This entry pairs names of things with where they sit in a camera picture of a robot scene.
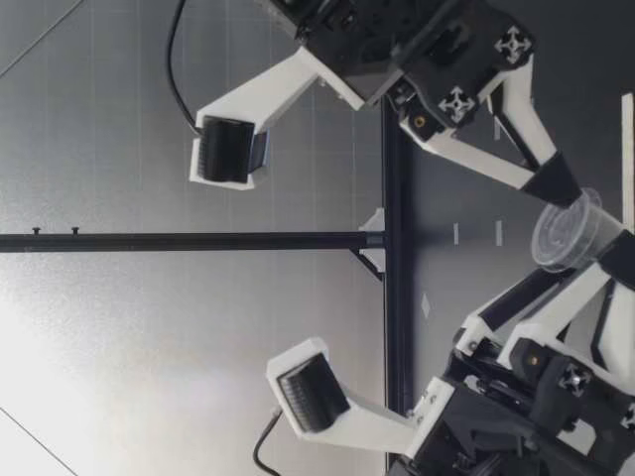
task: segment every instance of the bolt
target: bolt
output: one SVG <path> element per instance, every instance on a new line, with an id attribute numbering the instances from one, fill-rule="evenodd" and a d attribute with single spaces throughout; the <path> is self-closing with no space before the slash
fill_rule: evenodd
<path id="1" fill-rule="evenodd" d="M 415 118 L 415 127 L 421 129 L 426 125 L 426 118 L 424 116 L 417 116 Z"/>

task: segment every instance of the black cable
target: black cable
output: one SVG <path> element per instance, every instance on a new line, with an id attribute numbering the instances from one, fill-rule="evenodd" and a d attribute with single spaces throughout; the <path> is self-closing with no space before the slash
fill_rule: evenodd
<path id="1" fill-rule="evenodd" d="M 173 50 L 175 47 L 175 38 L 177 36 L 179 23 L 181 22 L 181 17 L 183 16 L 183 11 L 184 11 L 184 8 L 186 7 L 187 1 L 188 0 L 179 0 L 179 4 L 177 5 L 177 11 L 175 12 L 175 17 L 172 20 L 172 26 L 170 27 L 170 33 L 168 35 L 168 46 L 166 47 L 166 73 L 168 75 L 168 84 L 170 87 L 170 91 L 172 92 L 172 95 L 175 97 L 175 100 L 177 101 L 177 104 L 179 105 L 181 112 L 183 112 L 183 115 L 186 118 L 186 121 L 188 122 L 188 125 L 190 126 L 191 131 L 199 136 L 200 130 L 196 127 L 196 121 L 191 115 L 190 110 L 186 106 L 185 102 L 183 101 L 183 97 L 181 96 L 181 93 L 179 92 L 179 88 L 177 87 L 177 82 L 175 81 L 175 74 L 174 74 L 173 66 L 172 66 L 172 55 L 173 55 Z"/>
<path id="2" fill-rule="evenodd" d="M 271 417 L 271 420 L 269 420 L 269 422 L 267 423 L 267 426 L 265 426 L 265 429 L 260 435 L 260 438 L 258 438 L 258 442 L 256 442 L 256 446 L 254 446 L 254 452 L 253 452 L 254 463 L 256 463 L 256 466 L 262 469 L 265 473 L 268 473 L 271 476 L 280 476 L 280 473 L 270 468 L 265 463 L 263 463 L 260 460 L 259 453 L 260 453 L 260 448 L 262 447 L 262 444 L 265 442 L 265 440 L 267 439 L 271 431 L 274 429 L 274 427 L 276 426 L 276 423 L 280 420 L 281 416 L 282 416 L 282 410 L 276 409 L 274 411 L 273 416 Z"/>

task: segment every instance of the gray backdrop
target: gray backdrop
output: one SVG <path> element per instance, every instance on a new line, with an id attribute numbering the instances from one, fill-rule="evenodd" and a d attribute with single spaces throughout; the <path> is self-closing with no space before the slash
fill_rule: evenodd
<path id="1" fill-rule="evenodd" d="M 0 0 L 0 65 L 74 0 Z M 176 0 L 88 0 L 0 81 L 2 232 L 350 230 L 381 205 L 376 112 L 310 91 L 253 192 L 188 183 L 191 136 L 163 54 Z M 293 51 L 251 0 L 190 0 L 176 73 L 196 109 Z M 382 287 L 348 253 L 0 257 L 0 406 L 80 475 L 257 474 L 266 360 L 313 335 L 383 401 Z M 0 417 L 0 472 L 62 475 Z M 379 474 L 295 442 L 285 476 Z"/>

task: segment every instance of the metal support bar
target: metal support bar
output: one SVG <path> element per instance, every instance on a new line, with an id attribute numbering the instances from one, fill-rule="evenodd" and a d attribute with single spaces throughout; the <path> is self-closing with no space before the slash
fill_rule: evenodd
<path id="1" fill-rule="evenodd" d="M 386 405 L 400 415 L 414 407 L 413 153 L 390 105 L 382 103 L 386 210 Z"/>
<path id="2" fill-rule="evenodd" d="M 0 235 L 3 253 L 350 250 L 383 248 L 383 233 L 175 233 Z"/>

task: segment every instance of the black metal rod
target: black metal rod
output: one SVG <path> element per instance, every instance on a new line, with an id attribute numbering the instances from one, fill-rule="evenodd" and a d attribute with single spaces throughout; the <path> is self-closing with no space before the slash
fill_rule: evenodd
<path id="1" fill-rule="evenodd" d="M 3 253 L 350 250 L 383 247 L 383 233 L 0 235 Z"/>
<path id="2" fill-rule="evenodd" d="M 396 114 L 382 103 L 386 212 L 386 405 L 405 415 L 414 406 L 413 150 Z"/>

